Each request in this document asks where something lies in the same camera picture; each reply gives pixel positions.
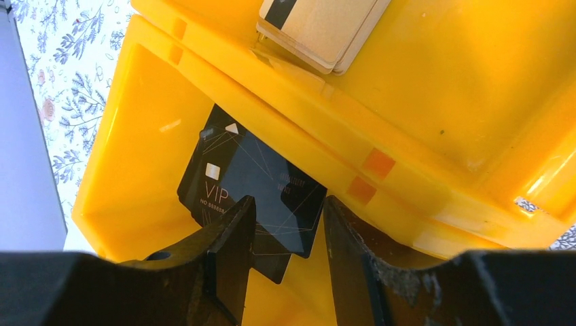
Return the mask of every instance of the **yellow tray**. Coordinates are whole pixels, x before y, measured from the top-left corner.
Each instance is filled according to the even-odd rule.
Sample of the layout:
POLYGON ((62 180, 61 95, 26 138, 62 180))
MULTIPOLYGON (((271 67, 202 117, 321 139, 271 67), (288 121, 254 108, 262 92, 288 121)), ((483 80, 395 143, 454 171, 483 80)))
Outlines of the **yellow tray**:
MULTIPOLYGON (((394 0, 343 76, 255 32, 260 0, 132 4, 73 219, 143 259, 199 228, 176 189, 214 103, 395 240, 546 247, 576 221, 576 3, 394 0), (539 208, 516 202, 526 198, 539 208)), ((246 325, 334 325, 323 226, 246 325)))

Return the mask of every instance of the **white square on card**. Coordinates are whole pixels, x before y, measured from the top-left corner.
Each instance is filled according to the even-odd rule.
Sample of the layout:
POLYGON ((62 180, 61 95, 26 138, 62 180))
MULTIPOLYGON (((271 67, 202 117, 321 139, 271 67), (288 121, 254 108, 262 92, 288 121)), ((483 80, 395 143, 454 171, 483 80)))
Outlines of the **white square on card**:
POLYGON ((220 167, 214 164, 207 163, 206 164, 206 176, 210 177, 214 180, 218 180, 220 178, 220 167))

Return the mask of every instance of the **black card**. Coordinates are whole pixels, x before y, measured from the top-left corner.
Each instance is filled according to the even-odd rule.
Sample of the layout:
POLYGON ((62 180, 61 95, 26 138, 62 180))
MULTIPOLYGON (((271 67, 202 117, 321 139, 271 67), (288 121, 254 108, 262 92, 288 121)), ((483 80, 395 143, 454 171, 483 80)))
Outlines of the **black card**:
POLYGON ((178 195, 202 226, 253 196, 254 268, 280 283, 292 253, 310 256, 326 188, 215 105, 178 195))

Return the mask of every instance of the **floral tablecloth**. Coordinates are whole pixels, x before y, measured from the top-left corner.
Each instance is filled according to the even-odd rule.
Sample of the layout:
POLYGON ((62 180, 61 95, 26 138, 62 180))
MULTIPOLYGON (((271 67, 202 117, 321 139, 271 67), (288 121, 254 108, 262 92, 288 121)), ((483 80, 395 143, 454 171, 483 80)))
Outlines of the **floral tablecloth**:
MULTIPOLYGON (((130 0, 12 0, 52 170, 69 227, 68 249, 89 250, 70 220, 100 125, 130 0)), ((552 249, 576 248, 576 228, 552 249)))

